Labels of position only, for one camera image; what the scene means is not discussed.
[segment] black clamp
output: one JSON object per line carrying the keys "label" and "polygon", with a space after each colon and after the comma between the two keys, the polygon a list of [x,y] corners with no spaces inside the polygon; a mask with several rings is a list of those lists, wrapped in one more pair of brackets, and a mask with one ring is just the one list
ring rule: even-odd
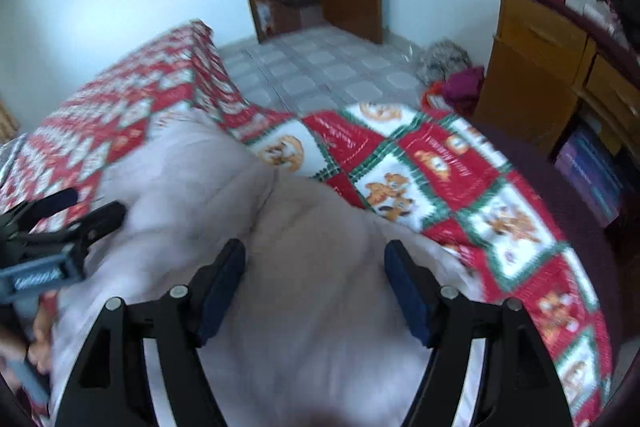
{"label": "black clamp", "polygon": [[[107,301],[62,397],[56,425],[156,427],[142,339],[155,339],[178,427],[224,427],[196,348],[218,331],[244,271],[244,246],[229,241],[189,286],[157,301]],[[473,339],[486,351],[473,427],[572,427],[558,374],[522,303],[470,301],[440,286],[399,241],[385,249],[385,271],[411,332],[434,349],[404,427],[450,427],[463,392]]]}
{"label": "black clamp", "polygon": [[119,229],[127,210],[115,201],[57,232],[30,233],[41,219],[76,203],[78,192],[67,188],[0,216],[0,305],[85,279],[89,247]]}
{"label": "black clamp", "polygon": [[471,427],[571,427],[558,373],[522,302],[467,299],[440,286],[400,241],[385,249],[385,272],[409,328],[434,352],[403,427],[450,427],[462,397],[473,339],[486,339]]}
{"label": "black clamp", "polygon": [[155,339],[176,425],[226,426],[196,348],[218,333],[244,266],[244,246],[232,239],[188,286],[131,306],[109,299],[78,355],[56,425],[157,426],[142,344]]}

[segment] christmas quilt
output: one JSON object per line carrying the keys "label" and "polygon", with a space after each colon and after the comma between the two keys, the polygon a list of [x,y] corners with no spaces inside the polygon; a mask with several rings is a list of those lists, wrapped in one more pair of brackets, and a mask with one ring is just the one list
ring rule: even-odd
{"label": "christmas quilt", "polygon": [[253,105],[229,81],[202,22],[146,44],[50,115],[16,158],[0,210],[76,187],[79,204],[36,227],[59,229],[100,205],[110,166],[191,107],[263,161],[438,242],[481,275],[486,301],[520,298],[575,424],[596,418],[612,371],[597,295],[545,203],[507,158],[449,112],[361,103],[299,116]]}

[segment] drawer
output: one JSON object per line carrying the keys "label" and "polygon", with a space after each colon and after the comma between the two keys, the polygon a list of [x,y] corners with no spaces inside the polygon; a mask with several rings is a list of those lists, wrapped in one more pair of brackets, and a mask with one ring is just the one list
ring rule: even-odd
{"label": "drawer", "polygon": [[640,142],[640,92],[601,55],[593,63],[585,88]]}
{"label": "drawer", "polygon": [[500,38],[571,86],[587,33],[569,19],[532,0],[506,0]]}

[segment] gray floor tile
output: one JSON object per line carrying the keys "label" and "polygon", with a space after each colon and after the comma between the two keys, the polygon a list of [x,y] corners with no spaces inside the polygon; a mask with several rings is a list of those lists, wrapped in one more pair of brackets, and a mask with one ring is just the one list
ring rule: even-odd
{"label": "gray floor tile", "polygon": [[412,74],[405,71],[397,71],[386,75],[386,81],[398,89],[416,89],[420,86],[420,81]]}
{"label": "gray floor tile", "polygon": [[296,111],[301,114],[306,114],[313,111],[338,109],[340,108],[340,105],[340,102],[336,102],[332,99],[328,92],[320,92],[297,100]]}
{"label": "gray floor tile", "polygon": [[236,87],[240,90],[240,92],[245,92],[249,89],[254,89],[257,86],[265,86],[268,85],[267,78],[262,74],[261,71],[252,71],[248,74],[242,74],[240,76],[234,76],[232,78]]}
{"label": "gray floor tile", "polygon": [[321,64],[328,64],[337,60],[336,54],[332,54],[326,50],[313,51],[308,54],[303,54],[302,59],[305,60],[310,66],[319,66]]}
{"label": "gray floor tile", "polygon": [[354,102],[418,107],[424,88],[413,63],[389,45],[377,46],[332,26],[271,39],[223,58],[250,101],[307,113]]}
{"label": "gray floor tile", "polygon": [[357,44],[342,46],[341,51],[350,57],[365,57],[367,55],[371,55],[372,50],[367,46],[366,42],[360,42]]}
{"label": "gray floor tile", "polygon": [[249,60],[238,60],[228,65],[225,64],[226,73],[232,78],[242,74],[248,74],[254,68],[255,64]]}
{"label": "gray floor tile", "polygon": [[282,96],[298,96],[318,88],[316,81],[306,74],[294,74],[273,86]]}
{"label": "gray floor tile", "polygon": [[269,71],[273,76],[282,76],[284,74],[295,73],[300,68],[292,60],[282,60],[269,67]]}
{"label": "gray floor tile", "polygon": [[349,64],[334,64],[322,68],[322,72],[329,78],[330,82],[343,82],[358,76],[358,71]]}
{"label": "gray floor tile", "polygon": [[355,84],[350,84],[344,88],[348,95],[352,96],[356,102],[373,102],[380,100],[384,92],[372,82],[361,80]]}
{"label": "gray floor tile", "polygon": [[241,62],[242,60],[248,60],[250,55],[246,51],[231,50],[228,52],[222,52],[220,54],[222,63],[225,65],[233,64],[234,62]]}
{"label": "gray floor tile", "polygon": [[270,85],[261,85],[243,93],[243,96],[252,103],[262,107],[271,108],[276,103],[281,103],[280,97]]}
{"label": "gray floor tile", "polygon": [[366,57],[362,58],[361,62],[365,65],[365,67],[369,68],[372,71],[383,70],[384,68],[388,68],[391,66],[391,62],[386,60],[385,57]]}
{"label": "gray floor tile", "polygon": [[291,49],[302,55],[319,52],[324,46],[324,42],[316,39],[305,39],[290,45]]}
{"label": "gray floor tile", "polygon": [[263,57],[278,50],[277,42],[265,42],[264,44],[256,44],[247,49],[249,55],[253,58]]}

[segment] drawer handle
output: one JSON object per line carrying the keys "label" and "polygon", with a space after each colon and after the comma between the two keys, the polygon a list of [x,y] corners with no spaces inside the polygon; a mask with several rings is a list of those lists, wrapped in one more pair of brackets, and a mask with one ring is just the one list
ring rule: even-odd
{"label": "drawer handle", "polygon": [[634,105],[630,103],[628,100],[626,100],[626,98],[622,96],[615,88],[612,87],[611,89],[613,89],[613,92],[618,97],[618,100],[620,100],[620,102],[622,102],[625,105],[625,107],[629,111],[631,111],[631,114],[637,118],[639,113],[638,113],[638,110],[634,107]]}
{"label": "drawer handle", "polygon": [[540,28],[533,28],[532,26],[529,26],[529,31],[533,33],[535,36],[537,36],[539,39],[545,41],[547,44],[551,44],[552,46],[558,46],[558,47],[561,46],[560,42],[556,41],[551,35],[549,35],[545,31],[542,31]]}

